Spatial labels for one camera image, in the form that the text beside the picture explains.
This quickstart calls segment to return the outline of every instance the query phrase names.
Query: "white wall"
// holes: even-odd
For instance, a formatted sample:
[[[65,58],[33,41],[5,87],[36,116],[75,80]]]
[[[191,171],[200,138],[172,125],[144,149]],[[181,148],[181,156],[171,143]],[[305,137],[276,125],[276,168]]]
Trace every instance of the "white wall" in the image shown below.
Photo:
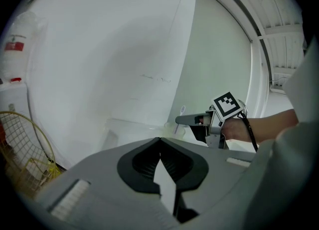
[[[277,113],[292,109],[288,97],[283,94],[269,92],[264,117],[275,115]]]
[[[164,125],[195,0],[35,0],[48,21],[28,87],[33,119],[71,165],[110,118]]]
[[[216,0],[196,0],[185,64],[169,121],[208,110],[211,99],[230,91],[246,101],[251,44],[234,17]]]

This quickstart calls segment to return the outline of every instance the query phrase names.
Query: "black wrist strap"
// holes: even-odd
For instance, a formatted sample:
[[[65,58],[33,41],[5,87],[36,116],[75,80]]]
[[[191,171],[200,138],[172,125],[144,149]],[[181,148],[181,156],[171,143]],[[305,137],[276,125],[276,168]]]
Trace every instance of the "black wrist strap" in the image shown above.
[[[252,144],[253,144],[253,146],[254,146],[255,151],[257,152],[258,146],[257,146],[257,143],[256,143],[256,139],[255,139],[255,137],[254,137],[253,130],[252,130],[250,124],[249,124],[249,121],[248,121],[247,117],[246,117],[245,114],[243,114],[242,112],[240,112],[237,116],[244,121],[244,124],[245,124],[245,126],[247,127],[247,131],[248,131],[248,133],[249,133],[251,142],[252,142]]]

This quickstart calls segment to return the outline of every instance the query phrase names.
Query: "gold metal mesh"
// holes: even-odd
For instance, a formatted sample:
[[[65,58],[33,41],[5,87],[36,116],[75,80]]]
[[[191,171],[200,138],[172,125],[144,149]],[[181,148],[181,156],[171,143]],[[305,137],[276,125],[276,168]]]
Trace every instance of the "gold metal mesh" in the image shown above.
[[[43,131],[27,117],[0,112],[0,166],[17,191],[30,197],[60,171]]]

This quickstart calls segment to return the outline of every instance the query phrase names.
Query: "white plastic container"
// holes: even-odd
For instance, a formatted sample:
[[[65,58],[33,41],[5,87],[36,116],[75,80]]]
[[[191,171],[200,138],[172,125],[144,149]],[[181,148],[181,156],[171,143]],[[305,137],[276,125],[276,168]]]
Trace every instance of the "white plastic container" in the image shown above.
[[[16,17],[2,45],[0,70],[2,77],[25,80],[30,49],[37,33],[39,18],[31,11]]]

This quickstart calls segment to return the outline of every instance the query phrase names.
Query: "curved white frame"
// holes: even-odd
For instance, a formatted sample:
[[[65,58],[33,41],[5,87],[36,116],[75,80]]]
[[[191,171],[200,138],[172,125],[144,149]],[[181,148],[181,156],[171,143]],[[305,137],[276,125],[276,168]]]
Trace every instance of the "curved white frame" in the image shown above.
[[[266,108],[269,93],[269,73],[260,40],[249,18],[235,0],[217,1],[237,20],[251,41],[251,73],[246,105],[248,108],[248,117],[262,117]],[[261,22],[253,8],[247,0],[240,1],[248,9],[261,34],[264,34],[263,26],[261,25]]]

